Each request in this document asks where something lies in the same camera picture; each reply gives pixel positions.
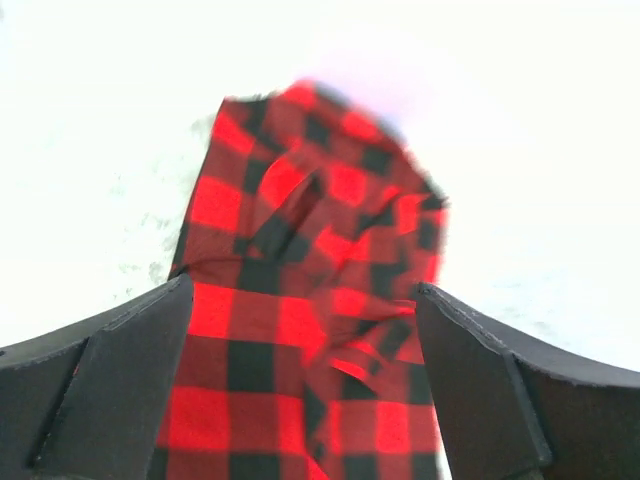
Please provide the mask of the red black plaid shirt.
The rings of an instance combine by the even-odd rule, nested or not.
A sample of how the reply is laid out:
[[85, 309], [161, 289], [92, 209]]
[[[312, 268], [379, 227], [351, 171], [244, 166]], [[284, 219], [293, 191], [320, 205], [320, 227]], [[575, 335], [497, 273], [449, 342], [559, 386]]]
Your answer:
[[228, 97], [172, 262], [194, 306], [148, 477], [435, 479], [415, 288], [444, 201], [373, 114]]

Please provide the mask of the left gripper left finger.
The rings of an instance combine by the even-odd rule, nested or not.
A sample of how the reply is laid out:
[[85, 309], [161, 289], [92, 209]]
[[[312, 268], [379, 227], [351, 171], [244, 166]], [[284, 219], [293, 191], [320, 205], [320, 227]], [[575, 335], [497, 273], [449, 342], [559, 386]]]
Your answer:
[[182, 274], [1, 350], [1, 476], [143, 479], [193, 304]]

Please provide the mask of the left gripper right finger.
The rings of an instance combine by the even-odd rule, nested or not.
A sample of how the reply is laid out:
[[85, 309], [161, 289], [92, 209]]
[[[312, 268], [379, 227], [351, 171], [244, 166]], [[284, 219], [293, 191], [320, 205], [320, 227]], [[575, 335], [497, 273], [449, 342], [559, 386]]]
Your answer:
[[636, 479], [639, 374], [555, 347], [444, 290], [416, 321], [454, 479]]

